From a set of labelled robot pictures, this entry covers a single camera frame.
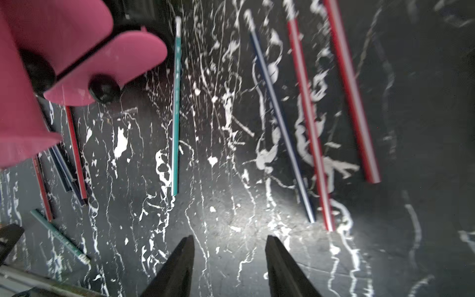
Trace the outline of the pink top drawer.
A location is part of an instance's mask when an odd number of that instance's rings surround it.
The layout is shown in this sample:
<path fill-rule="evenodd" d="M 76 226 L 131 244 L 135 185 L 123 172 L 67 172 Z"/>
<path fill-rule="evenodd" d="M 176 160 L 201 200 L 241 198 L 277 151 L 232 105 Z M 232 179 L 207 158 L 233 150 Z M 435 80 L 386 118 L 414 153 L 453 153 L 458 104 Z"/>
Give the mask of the pink top drawer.
<path fill-rule="evenodd" d="M 104 1 L 1 1 L 1 169 L 62 141 L 36 95 L 112 29 Z"/>

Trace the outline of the green pencil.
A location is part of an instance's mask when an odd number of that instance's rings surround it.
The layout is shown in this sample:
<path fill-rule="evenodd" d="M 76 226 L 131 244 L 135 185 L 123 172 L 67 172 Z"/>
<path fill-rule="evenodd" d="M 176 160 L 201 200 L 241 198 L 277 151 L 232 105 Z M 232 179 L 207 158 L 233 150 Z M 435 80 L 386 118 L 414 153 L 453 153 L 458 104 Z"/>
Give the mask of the green pencil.
<path fill-rule="evenodd" d="M 174 44 L 174 85 L 173 85 L 173 138 L 172 138 L 172 183 L 171 194 L 178 193 L 178 164 L 179 164 L 179 109 L 181 93 L 181 29 L 182 18 L 176 17 L 176 36 Z"/>
<path fill-rule="evenodd" d="M 39 213 L 36 209 L 30 211 L 30 214 L 42 224 L 52 235 L 59 240 L 73 255 L 84 265 L 90 264 L 90 259 L 84 254 L 72 241 L 65 237 L 53 224 L 49 223 L 44 216 Z"/>

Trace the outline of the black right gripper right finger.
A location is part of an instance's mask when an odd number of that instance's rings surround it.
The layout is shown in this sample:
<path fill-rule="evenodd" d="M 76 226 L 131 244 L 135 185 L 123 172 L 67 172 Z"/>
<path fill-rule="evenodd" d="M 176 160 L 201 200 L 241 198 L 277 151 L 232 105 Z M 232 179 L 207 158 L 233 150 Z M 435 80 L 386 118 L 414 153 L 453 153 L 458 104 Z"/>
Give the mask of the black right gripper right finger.
<path fill-rule="evenodd" d="M 265 254 L 272 297 L 322 296 L 276 236 L 267 236 Z"/>

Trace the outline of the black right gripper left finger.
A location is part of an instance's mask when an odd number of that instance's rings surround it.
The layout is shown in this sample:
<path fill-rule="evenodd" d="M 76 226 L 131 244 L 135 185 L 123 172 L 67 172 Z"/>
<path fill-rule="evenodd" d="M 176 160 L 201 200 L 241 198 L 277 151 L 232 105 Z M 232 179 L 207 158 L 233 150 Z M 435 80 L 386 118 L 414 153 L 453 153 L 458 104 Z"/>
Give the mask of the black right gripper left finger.
<path fill-rule="evenodd" d="M 194 237 L 184 237 L 141 297 L 189 297 L 194 256 Z"/>

